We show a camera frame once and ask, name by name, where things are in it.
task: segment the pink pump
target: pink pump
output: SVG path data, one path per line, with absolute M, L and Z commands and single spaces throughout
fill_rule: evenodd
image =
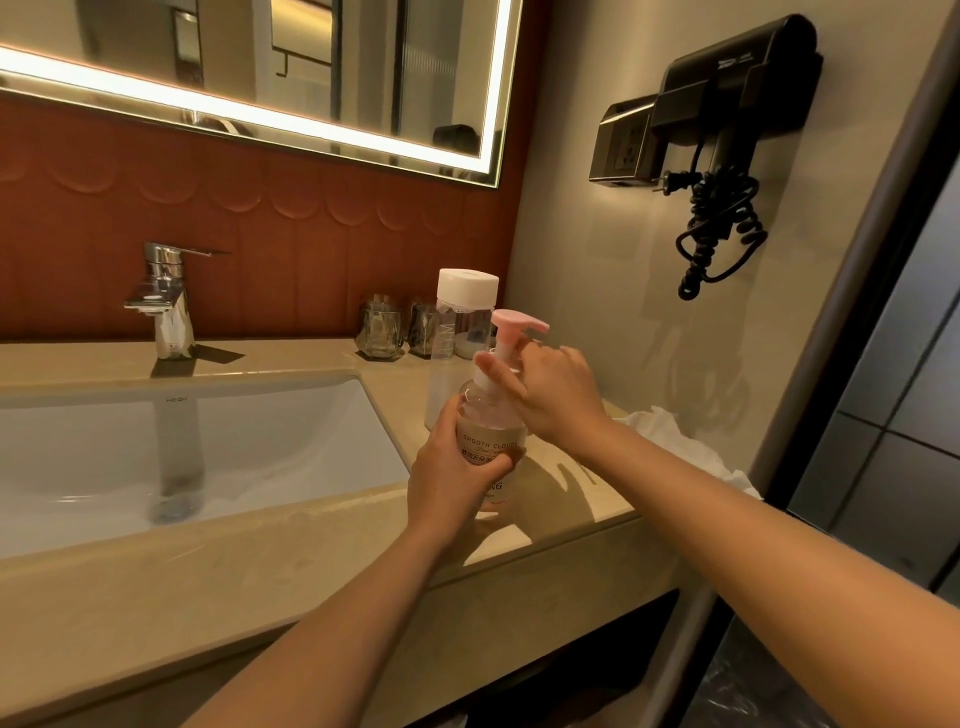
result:
M 510 308 L 497 308 L 493 312 L 492 321 L 493 325 L 496 326 L 496 349 L 492 351 L 492 354 L 500 361 L 508 363 L 513 358 L 516 344 L 525 329 L 532 328 L 540 333 L 547 333 L 550 330 L 550 325 L 544 321 L 535 319 L 521 311 L 513 311 Z M 476 382 L 477 386 L 483 387 L 488 392 L 496 386 L 479 369 L 474 373 L 473 381 Z

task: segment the illuminated mirror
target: illuminated mirror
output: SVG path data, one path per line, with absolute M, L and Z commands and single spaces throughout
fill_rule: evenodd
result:
M 496 185 L 520 0 L 0 0 L 0 87 Z

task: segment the faucet handle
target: faucet handle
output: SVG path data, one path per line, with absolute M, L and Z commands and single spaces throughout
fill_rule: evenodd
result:
M 215 251 L 204 248 L 184 248 L 180 245 L 167 245 L 166 243 L 154 243 L 147 241 L 143 244 L 143 254 L 148 263 L 160 263 L 166 265 L 181 265 L 183 258 L 180 254 L 190 253 L 192 255 L 205 255 L 212 257 L 214 255 L 229 255 L 227 251 Z

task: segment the faucet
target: faucet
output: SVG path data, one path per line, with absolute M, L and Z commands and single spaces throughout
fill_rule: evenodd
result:
M 190 323 L 186 289 L 183 287 L 184 253 L 207 257 L 227 255 L 226 251 L 146 242 L 143 244 L 143 254 L 147 260 L 147 277 L 123 304 L 124 308 L 154 318 L 158 359 L 193 358 L 193 325 Z

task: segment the sink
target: sink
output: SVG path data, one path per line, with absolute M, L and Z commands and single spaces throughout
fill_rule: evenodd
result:
M 0 558 L 406 480 L 356 378 L 0 400 Z

